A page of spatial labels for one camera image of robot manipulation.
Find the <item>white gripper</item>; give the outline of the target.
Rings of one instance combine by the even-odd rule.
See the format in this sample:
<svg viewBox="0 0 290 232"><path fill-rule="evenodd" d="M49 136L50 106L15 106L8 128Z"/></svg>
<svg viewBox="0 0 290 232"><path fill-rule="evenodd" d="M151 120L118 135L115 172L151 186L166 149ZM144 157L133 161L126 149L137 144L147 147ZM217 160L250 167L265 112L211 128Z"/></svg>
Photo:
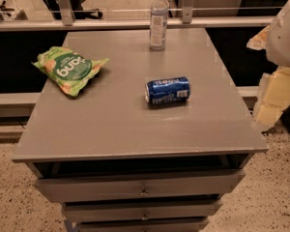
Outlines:
<svg viewBox="0 0 290 232"><path fill-rule="evenodd" d="M259 82L257 102L253 107L255 127L271 129L290 106L290 0L279 11L270 27L266 26L246 44L253 50L266 49L269 61L278 67L264 73Z"/></svg>

